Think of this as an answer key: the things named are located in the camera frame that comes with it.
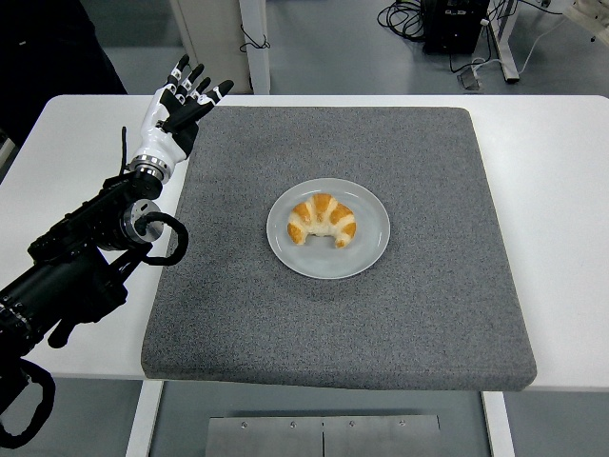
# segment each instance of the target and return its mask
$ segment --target robotic arm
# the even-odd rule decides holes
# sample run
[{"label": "robotic arm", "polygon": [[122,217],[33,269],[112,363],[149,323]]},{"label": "robotic arm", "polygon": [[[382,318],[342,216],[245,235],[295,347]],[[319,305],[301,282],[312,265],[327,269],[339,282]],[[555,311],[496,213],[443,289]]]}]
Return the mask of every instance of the robotic arm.
[{"label": "robotic arm", "polygon": [[[48,341],[61,348],[77,324],[98,322],[127,300],[123,283],[137,266],[177,264],[187,250],[186,228],[152,201],[171,177],[175,166],[192,152],[199,120],[233,86],[225,81],[204,93],[206,78],[197,66],[183,80],[185,55],[158,89],[141,129],[142,145],[109,178],[93,199],[67,214],[28,249],[34,265],[0,291],[0,413],[14,401],[29,378],[43,386],[43,402],[32,423],[14,437],[0,425],[0,447],[20,447],[44,424],[52,409],[54,383],[50,375],[22,357],[57,326]],[[148,257],[163,224],[178,235],[178,247],[168,257]],[[99,249],[123,250],[109,264]]]}]

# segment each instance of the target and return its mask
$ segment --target white robotic hand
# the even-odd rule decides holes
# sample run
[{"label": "white robotic hand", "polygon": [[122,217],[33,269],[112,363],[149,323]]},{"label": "white robotic hand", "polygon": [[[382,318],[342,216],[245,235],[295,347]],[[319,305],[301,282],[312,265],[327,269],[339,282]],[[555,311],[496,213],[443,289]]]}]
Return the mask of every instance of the white robotic hand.
[{"label": "white robotic hand", "polygon": [[205,78],[194,88],[203,73],[198,65],[182,83],[183,71],[188,63],[185,55],[175,66],[167,82],[158,89],[148,107],[142,124],[142,145],[129,163],[131,171],[140,170],[166,183],[175,166],[186,160],[192,152],[199,120],[208,114],[233,87],[225,81],[207,93],[210,79]]}]

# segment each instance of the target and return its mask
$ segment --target gray floor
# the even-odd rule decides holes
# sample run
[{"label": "gray floor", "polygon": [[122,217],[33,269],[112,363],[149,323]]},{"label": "gray floor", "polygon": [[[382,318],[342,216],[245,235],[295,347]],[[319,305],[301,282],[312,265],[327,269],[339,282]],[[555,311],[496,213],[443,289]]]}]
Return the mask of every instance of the gray floor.
[{"label": "gray floor", "polygon": [[[443,55],[428,56],[376,24],[388,0],[268,0],[268,41],[273,94],[469,93]],[[131,94],[150,94],[182,55],[166,0],[84,0],[104,46]],[[553,0],[550,10],[564,8]],[[526,5],[510,41],[519,69],[535,39],[558,20]],[[483,93],[609,95],[609,49],[567,21],[543,37],[519,83],[507,85],[498,64],[480,69]],[[484,38],[476,56],[487,56]],[[468,60],[455,59],[455,66]],[[58,380],[57,407],[35,441],[0,455],[122,455],[140,383]],[[461,430],[449,455],[488,455],[481,407],[470,393],[315,391],[218,383],[169,383],[152,455],[203,455],[206,424],[216,415],[294,412],[443,412]],[[6,427],[29,419],[36,394],[21,412],[3,416]],[[608,394],[523,392],[506,395],[518,457],[606,456]]]}]

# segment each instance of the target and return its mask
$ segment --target black cable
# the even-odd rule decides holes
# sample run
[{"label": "black cable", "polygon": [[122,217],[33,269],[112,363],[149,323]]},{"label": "black cable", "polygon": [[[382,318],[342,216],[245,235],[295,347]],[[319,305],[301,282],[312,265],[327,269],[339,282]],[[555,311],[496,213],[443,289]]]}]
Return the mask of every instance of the black cable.
[{"label": "black cable", "polygon": [[500,11],[503,11],[503,6],[506,2],[507,0],[501,0],[499,4],[495,6],[495,8],[488,12],[487,16],[489,21],[494,20],[498,15],[501,14]]},{"label": "black cable", "polygon": [[491,60],[491,57],[493,55],[493,51],[491,50],[491,33],[489,31],[489,27],[490,26],[485,26],[484,29],[486,31],[486,46],[488,47],[488,57],[486,58],[486,60],[484,62],[479,62],[479,63],[474,63],[474,62],[470,62],[469,64],[465,64],[460,66],[459,68],[457,68],[456,70],[453,70],[453,59],[452,59],[452,54],[448,54],[448,62],[450,64],[450,70],[453,73],[458,73],[459,71],[463,70],[465,67],[474,67],[476,65],[482,65],[485,64],[486,62],[488,62],[489,60]]},{"label": "black cable", "polygon": [[414,43],[425,41],[419,0],[396,1],[377,14],[377,23]]},{"label": "black cable", "polygon": [[546,10],[546,9],[542,8],[542,7],[538,7],[537,5],[535,5],[535,4],[533,4],[533,3],[529,3],[529,2],[527,2],[526,0],[518,0],[518,1],[519,1],[519,2],[522,2],[522,3],[526,3],[527,5],[530,5],[531,7],[536,8],[536,9],[538,9],[539,11],[547,12],[548,14],[555,14],[555,15],[557,15],[557,16],[562,16],[562,13],[561,13],[561,12],[548,11],[548,10]]},{"label": "black cable", "polygon": [[519,2],[517,1],[516,5],[514,6],[514,9],[511,12],[508,12],[507,14],[503,14],[503,15],[500,14],[499,16],[497,16],[497,20],[499,21],[505,17],[510,17],[510,16],[513,16],[514,14],[516,14],[516,11],[518,10],[518,3]]},{"label": "black cable", "polygon": [[254,39],[253,39],[251,36],[249,36],[249,34],[248,34],[248,33],[246,32],[246,30],[244,29],[244,25],[243,25],[243,24],[241,25],[241,30],[242,30],[242,32],[244,33],[244,35],[245,35],[245,36],[246,36],[246,37],[249,39],[249,41],[251,42],[251,43],[245,43],[244,45],[241,45],[241,46],[239,47],[239,50],[240,50],[241,52],[247,52],[247,49],[246,49],[246,48],[247,48],[248,46],[251,46],[252,48],[254,48],[254,49],[256,49],[256,50],[267,50],[268,48],[270,48],[270,43],[268,43],[268,41],[266,41],[266,35],[264,35],[264,34],[263,34],[263,37],[265,38],[265,41],[263,42],[263,44],[262,44],[262,45],[259,45],[258,43],[256,43],[256,42],[254,41]]},{"label": "black cable", "polygon": [[127,127],[123,126],[121,130],[121,170],[119,171],[119,176],[125,174],[127,170]]}]

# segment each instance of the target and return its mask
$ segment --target robot finger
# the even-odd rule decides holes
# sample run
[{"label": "robot finger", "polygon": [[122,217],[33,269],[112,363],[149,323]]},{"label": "robot finger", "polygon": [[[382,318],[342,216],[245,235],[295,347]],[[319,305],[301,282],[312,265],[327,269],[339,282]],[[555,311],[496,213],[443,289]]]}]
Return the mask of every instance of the robot finger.
[{"label": "robot finger", "polygon": [[228,94],[228,92],[232,89],[233,86],[234,83],[232,81],[226,80],[220,83],[212,90],[199,96],[199,98],[197,99],[197,103],[199,105],[206,105],[208,103],[211,103],[213,106],[215,106],[217,103],[220,102],[220,100],[222,100],[225,95]]},{"label": "robot finger", "polygon": [[180,103],[184,104],[186,101],[186,96],[192,89],[192,86],[195,80],[201,76],[204,70],[203,64],[199,64],[195,67],[195,69],[190,73],[190,75],[182,82],[180,87],[176,90],[175,98],[177,98]]},{"label": "robot finger", "polygon": [[175,94],[178,89],[178,84],[182,79],[182,71],[186,65],[188,65],[188,54],[184,54],[184,56],[180,59],[180,61],[173,68],[169,76],[167,77],[167,81],[165,82],[165,88],[169,89],[171,93]]},{"label": "robot finger", "polygon": [[211,78],[206,78],[203,81],[201,81],[201,84],[199,86],[197,86],[197,89],[195,89],[193,92],[190,93],[190,95],[187,97],[187,100],[185,101],[185,104],[190,103],[190,102],[196,102],[197,99],[201,96],[201,93],[207,89],[207,86],[209,86],[209,84],[211,83]]},{"label": "robot finger", "polygon": [[179,133],[192,123],[199,122],[203,116],[208,114],[216,104],[220,102],[233,86],[234,84],[232,81],[221,83],[218,87],[201,95],[197,99],[196,104],[189,103],[172,113],[168,119],[161,124],[161,129],[167,133]]}]

